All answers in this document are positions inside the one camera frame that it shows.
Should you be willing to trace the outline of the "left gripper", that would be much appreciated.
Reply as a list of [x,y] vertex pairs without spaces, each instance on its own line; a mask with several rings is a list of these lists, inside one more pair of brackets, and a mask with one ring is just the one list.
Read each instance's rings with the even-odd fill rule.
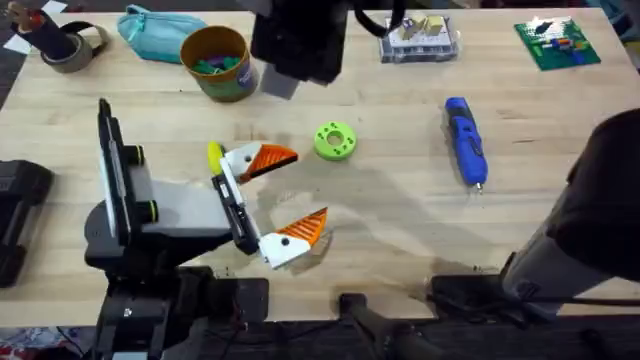
[[294,150],[253,142],[228,151],[210,143],[207,160],[210,186],[155,180],[146,165],[130,171],[134,199],[154,206],[151,221],[142,225],[143,233],[162,235],[183,246],[200,245],[205,251],[232,241],[245,254],[259,249],[273,269],[305,255],[320,239],[327,207],[260,237],[240,191],[241,184],[296,162]]

